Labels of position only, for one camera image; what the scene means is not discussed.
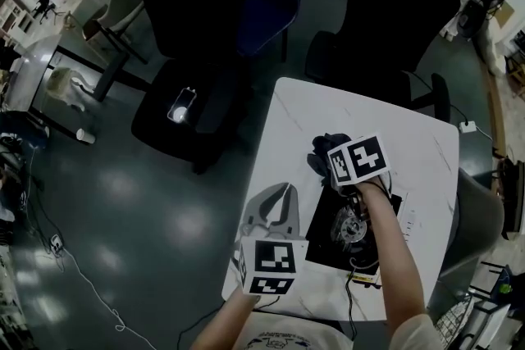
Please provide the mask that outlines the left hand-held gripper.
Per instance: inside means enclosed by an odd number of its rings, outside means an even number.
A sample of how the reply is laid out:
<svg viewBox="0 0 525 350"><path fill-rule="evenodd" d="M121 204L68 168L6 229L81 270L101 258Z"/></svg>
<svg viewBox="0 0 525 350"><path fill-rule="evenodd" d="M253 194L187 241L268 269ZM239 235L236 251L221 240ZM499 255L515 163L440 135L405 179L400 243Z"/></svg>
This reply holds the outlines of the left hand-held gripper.
<svg viewBox="0 0 525 350"><path fill-rule="evenodd" d="M281 202L278 218L269 216ZM244 209L235 244L236 280L247 295L284 296L301 276L309 241L300 234L298 192L274 184L253 196Z"/></svg>

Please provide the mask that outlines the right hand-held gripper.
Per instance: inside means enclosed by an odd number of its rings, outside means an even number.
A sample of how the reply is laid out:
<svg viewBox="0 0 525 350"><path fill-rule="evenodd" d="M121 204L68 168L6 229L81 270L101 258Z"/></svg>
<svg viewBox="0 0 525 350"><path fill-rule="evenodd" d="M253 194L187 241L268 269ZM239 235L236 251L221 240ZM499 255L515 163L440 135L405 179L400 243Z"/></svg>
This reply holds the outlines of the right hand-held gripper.
<svg viewBox="0 0 525 350"><path fill-rule="evenodd" d="M326 153L309 153L307 163L318 174L322 186L359 184L390 170L390 162L379 134L342 143Z"/></svg>

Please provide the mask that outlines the dark blue cloth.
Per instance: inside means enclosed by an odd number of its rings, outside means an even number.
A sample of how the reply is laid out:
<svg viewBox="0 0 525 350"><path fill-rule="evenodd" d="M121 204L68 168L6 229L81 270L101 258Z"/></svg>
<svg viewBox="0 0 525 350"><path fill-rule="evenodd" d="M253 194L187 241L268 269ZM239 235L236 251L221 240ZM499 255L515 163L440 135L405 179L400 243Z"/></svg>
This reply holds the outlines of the dark blue cloth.
<svg viewBox="0 0 525 350"><path fill-rule="evenodd" d="M343 143L348 143L351 138L347 134L328 134L316 136L313 141L313 151L311 155L325 158L327 153L339 147Z"/></svg>

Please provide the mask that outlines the white portable gas stove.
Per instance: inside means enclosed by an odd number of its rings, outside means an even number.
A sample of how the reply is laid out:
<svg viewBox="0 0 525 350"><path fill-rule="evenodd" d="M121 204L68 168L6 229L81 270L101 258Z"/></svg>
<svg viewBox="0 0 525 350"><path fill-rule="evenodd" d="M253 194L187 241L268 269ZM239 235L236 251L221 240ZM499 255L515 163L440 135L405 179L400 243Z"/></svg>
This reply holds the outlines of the white portable gas stove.
<svg viewBox="0 0 525 350"><path fill-rule="evenodd" d="M306 260L352 276L366 288L381 288L377 243L368 207L353 185L339 193L325 186L308 227Z"/></svg>

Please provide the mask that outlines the person's left forearm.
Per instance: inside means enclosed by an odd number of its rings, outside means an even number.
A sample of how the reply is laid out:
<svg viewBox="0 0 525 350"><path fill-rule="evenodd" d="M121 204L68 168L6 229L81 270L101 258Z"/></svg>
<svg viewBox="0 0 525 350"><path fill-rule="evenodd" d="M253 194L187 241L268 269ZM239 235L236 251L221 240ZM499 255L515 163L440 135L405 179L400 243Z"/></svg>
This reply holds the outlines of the person's left forearm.
<svg viewBox="0 0 525 350"><path fill-rule="evenodd" d="M192 343L190 350L232 350L259 295L244 294L237 287Z"/></svg>

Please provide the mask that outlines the person's white printed shirt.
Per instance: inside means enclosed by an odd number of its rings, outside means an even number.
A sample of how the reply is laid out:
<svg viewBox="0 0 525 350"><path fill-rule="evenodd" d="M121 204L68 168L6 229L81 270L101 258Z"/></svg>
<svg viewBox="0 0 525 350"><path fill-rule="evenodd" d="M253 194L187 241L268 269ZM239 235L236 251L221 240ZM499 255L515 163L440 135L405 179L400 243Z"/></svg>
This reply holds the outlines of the person's white printed shirt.
<svg viewBox="0 0 525 350"><path fill-rule="evenodd" d="M293 316L252 312L232 350L354 350L336 328ZM444 350L431 318L417 315L393 333L388 350Z"/></svg>

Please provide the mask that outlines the black smartphone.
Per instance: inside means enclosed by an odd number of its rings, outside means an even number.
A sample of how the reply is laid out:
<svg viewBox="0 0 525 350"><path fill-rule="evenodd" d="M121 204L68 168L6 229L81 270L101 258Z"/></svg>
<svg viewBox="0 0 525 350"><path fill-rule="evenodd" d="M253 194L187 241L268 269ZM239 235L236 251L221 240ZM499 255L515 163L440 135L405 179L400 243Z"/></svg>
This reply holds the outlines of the black smartphone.
<svg viewBox="0 0 525 350"><path fill-rule="evenodd" d="M177 124L185 121L196 97L197 93L195 89L191 89L190 87L182 89L175 101L171 104L167 112L167 118Z"/></svg>

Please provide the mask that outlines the grey shell chair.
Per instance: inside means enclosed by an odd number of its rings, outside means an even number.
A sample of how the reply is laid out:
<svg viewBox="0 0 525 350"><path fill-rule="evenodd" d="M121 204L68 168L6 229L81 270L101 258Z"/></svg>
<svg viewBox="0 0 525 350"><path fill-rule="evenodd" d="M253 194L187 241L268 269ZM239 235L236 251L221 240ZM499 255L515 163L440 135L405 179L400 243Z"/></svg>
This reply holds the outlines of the grey shell chair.
<svg viewBox="0 0 525 350"><path fill-rule="evenodd" d="M445 277L476 261L493 248L503 227L501 199L460 169L453 221L439 276Z"/></svg>

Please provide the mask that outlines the black mesh office chair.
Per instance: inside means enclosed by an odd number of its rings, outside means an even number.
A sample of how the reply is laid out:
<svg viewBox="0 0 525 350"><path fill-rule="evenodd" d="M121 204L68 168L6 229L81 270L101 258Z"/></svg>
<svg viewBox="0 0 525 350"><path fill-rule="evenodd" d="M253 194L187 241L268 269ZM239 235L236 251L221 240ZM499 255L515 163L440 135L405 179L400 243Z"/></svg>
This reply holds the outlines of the black mesh office chair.
<svg viewBox="0 0 525 350"><path fill-rule="evenodd" d="M459 0L347 0L336 33L319 31L305 74L314 82L412 109L410 78Z"/></svg>

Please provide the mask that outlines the white floor cushion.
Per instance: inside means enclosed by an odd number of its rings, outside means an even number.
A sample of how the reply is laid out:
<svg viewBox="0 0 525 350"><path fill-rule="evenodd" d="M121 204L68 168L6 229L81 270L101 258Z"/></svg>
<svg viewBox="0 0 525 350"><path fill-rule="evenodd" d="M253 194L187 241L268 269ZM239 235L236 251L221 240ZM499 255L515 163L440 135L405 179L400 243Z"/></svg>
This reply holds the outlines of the white floor cushion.
<svg viewBox="0 0 525 350"><path fill-rule="evenodd" d="M482 59L488 71L496 77L506 74L504 54L498 49L494 40L498 25L492 20L485 20L482 27L472 38L478 56Z"/></svg>

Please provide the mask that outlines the black high-back office chair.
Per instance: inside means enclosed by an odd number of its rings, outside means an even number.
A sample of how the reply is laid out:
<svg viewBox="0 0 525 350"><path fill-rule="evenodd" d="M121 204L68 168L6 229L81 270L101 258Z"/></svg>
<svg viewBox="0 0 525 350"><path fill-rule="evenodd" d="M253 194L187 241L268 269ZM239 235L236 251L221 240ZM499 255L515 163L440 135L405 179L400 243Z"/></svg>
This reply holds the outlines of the black high-back office chair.
<svg viewBox="0 0 525 350"><path fill-rule="evenodd" d="M147 89L132 134L151 148L188 161L197 174L213 165L235 133L249 94L237 51L244 0L143 0L165 63ZM197 97L186 120L167 118L179 92Z"/></svg>

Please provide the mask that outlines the grey round-faced appliance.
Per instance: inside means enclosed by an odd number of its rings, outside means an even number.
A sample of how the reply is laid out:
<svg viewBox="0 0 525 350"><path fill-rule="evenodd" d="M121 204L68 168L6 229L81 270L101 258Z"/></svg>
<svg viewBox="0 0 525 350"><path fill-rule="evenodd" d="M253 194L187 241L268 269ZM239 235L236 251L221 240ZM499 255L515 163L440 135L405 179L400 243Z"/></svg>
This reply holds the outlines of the grey round-faced appliance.
<svg viewBox="0 0 525 350"><path fill-rule="evenodd" d="M499 8L493 2L469 0L463 10L452 19L442 36L448 41L457 35L464 39L472 39Z"/></svg>

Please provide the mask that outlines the beige plastic stool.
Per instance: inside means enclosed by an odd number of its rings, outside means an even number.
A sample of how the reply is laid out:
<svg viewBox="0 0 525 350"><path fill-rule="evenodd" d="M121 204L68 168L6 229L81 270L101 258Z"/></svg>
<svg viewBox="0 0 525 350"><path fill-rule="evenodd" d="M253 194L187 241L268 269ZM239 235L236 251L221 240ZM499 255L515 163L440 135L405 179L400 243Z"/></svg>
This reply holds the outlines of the beige plastic stool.
<svg viewBox="0 0 525 350"><path fill-rule="evenodd" d="M94 86L89 84L79 71L66 67L56 67L52 70L45 84L45 92L50 98L84 112L85 105L75 89L75 85L87 93L94 92Z"/></svg>

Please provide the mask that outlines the beige chair with black legs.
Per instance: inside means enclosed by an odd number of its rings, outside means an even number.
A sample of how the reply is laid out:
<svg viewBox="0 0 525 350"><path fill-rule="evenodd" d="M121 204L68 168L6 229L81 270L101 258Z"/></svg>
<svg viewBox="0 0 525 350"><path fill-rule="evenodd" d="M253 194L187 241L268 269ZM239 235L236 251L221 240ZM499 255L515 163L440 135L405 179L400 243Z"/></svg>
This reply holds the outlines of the beige chair with black legs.
<svg viewBox="0 0 525 350"><path fill-rule="evenodd" d="M83 25L83 38L89 42L97 34L102 34L118 52L124 48L141 63L147 64L148 61L131 47L125 36L126 30L143 10L143 0L109 0Z"/></svg>

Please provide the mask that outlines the grey marble table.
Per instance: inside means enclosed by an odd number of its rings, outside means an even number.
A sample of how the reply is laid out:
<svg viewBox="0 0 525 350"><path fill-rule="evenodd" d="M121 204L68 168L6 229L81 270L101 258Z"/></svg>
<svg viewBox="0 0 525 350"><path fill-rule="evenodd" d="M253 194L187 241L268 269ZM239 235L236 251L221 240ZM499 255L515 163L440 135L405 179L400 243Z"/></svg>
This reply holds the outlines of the grey marble table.
<svg viewBox="0 0 525 350"><path fill-rule="evenodd" d="M60 42L61 35L48 36L31 44L11 67L3 106L8 111L28 111Z"/></svg>

